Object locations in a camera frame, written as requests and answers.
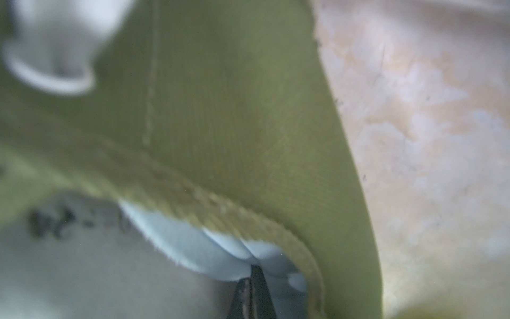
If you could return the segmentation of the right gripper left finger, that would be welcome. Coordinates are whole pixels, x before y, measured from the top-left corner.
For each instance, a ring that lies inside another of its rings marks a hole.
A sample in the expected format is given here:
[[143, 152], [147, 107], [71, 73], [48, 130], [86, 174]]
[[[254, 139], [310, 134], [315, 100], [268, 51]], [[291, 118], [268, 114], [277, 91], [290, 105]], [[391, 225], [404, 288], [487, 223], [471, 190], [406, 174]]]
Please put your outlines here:
[[227, 319], [251, 318], [251, 279], [240, 279], [236, 285]]

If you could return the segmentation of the olive green shoe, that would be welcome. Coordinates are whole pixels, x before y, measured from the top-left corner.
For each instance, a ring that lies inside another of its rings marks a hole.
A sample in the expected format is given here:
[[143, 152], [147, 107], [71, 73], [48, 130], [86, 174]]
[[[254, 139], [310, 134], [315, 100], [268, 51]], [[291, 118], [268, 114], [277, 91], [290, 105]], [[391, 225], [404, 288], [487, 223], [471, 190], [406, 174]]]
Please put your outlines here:
[[1, 202], [79, 191], [276, 245], [307, 318], [381, 318], [307, 1], [5, 1]]

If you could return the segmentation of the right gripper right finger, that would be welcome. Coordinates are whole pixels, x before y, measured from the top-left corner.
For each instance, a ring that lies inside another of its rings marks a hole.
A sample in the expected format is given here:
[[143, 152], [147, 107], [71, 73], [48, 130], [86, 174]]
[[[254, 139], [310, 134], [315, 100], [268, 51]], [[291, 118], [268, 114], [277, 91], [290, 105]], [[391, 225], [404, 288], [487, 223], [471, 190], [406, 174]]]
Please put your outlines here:
[[277, 319], [263, 270], [256, 265], [252, 265], [250, 274], [250, 318]]

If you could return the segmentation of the grey-blue insole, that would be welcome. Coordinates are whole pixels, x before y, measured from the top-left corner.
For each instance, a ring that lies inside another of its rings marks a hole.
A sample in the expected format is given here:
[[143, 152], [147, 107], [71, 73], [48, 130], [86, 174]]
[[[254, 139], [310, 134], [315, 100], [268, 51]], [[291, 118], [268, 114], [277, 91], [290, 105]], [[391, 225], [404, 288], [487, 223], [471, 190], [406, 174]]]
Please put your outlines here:
[[280, 247], [195, 227], [128, 202], [120, 207], [157, 250], [190, 271], [235, 282], [249, 276], [253, 266], [261, 267], [277, 317], [306, 318], [306, 280]]

